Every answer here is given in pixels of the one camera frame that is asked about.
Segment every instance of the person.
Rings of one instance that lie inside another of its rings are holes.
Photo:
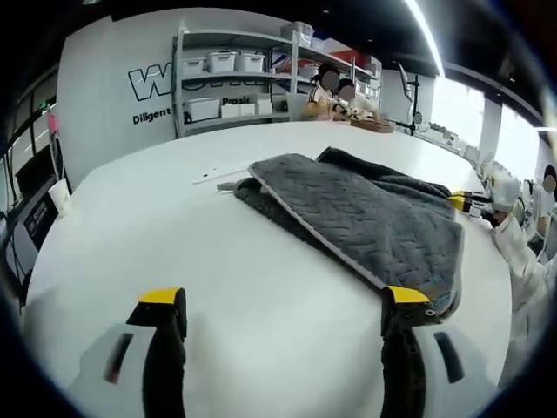
[[[523,199],[529,204],[530,219],[523,226],[527,236],[528,245],[532,250],[543,257],[547,233],[551,226],[551,218],[557,201],[555,182],[557,172],[552,165],[546,166],[543,181],[533,182],[526,180],[524,183]]]
[[[356,91],[354,82],[350,78],[340,80],[338,96],[347,102],[351,114],[365,116],[366,113],[371,113],[373,119],[380,122],[381,116],[377,107],[363,93]]]
[[[500,379],[500,385],[506,386],[525,365],[547,324],[554,300],[557,257],[542,264],[512,214],[497,212],[492,224],[493,241],[511,273],[511,340]]]
[[[332,64],[323,63],[318,73],[312,78],[315,82],[305,104],[304,117],[307,120],[346,120],[343,109],[338,107],[338,100],[333,90],[339,84],[339,70]]]

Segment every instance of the gray fleece fabric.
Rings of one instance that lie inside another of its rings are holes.
[[[250,166],[236,196],[377,288],[410,287],[449,314],[460,300],[461,226],[450,192],[329,148]]]

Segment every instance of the window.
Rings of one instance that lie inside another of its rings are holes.
[[[29,119],[31,113],[31,96],[27,96],[18,106],[16,110],[16,124],[14,130],[19,128],[23,123]]]
[[[460,140],[477,147],[480,145],[484,103],[480,91],[437,77],[433,87],[432,122],[445,126]]]
[[[57,81],[57,73],[54,72],[37,86],[33,91],[33,111],[38,111],[43,102],[56,96]]]
[[[533,179],[539,148],[538,132],[522,116],[503,106],[495,160],[519,180]]]
[[[33,124],[33,133],[35,133],[35,147],[37,152],[50,144],[49,117],[46,113]]]
[[[15,176],[33,158],[30,129],[27,129],[21,137],[16,139],[7,155],[11,158],[11,170]]]
[[[540,140],[538,149],[538,161],[536,162],[535,178],[539,181],[543,180],[544,171],[548,165],[554,165],[554,155],[551,147],[546,142]]]

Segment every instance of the white storage bin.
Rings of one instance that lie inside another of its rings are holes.
[[[325,41],[321,39],[317,39],[316,37],[312,38],[312,48],[317,51],[323,52],[325,50]]]
[[[240,116],[240,104],[225,104],[224,106],[220,106],[220,115],[222,119]]]
[[[209,72],[233,72],[236,52],[211,52],[207,54]]]
[[[259,100],[255,104],[255,111],[258,115],[271,115],[272,114],[271,100]]]
[[[280,28],[280,36],[286,39],[292,39],[292,33],[297,30],[299,32],[299,43],[302,46],[312,46],[313,27],[303,22],[292,22],[285,24]]]
[[[241,116],[252,116],[255,115],[255,104],[246,103],[240,105],[240,115]]]
[[[264,55],[242,54],[236,57],[236,68],[239,72],[263,72]]]
[[[218,98],[193,98],[185,102],[184,110],[190,114],[192,122],[218,118],[220,99]]]
[[[192,77],[203,74],[205,58],[188,58],[182,63],[182,77]]]

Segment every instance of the ceiling light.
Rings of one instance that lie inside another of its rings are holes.
[[[445,78],[445,71],[443,70],[443,63],[441,63],[441,55],[439,54],[439,50],[437,49],[437,44],[433,39],[432,32],[427,26],[426,18],[424,14],[421,12],[416,0],[404,0],[408,9],[412,12],[414,19],[418,22],[418,26],[426,37],[427,46],[429,47],[429,51],[433,55],[433,61],[435,61],[435,65],[437,65],[437,71],[439,72],[440,77]]]
[[[536,126],[534,129],[538,132],[557,132],[557,128],[547,128],[546,126]]]

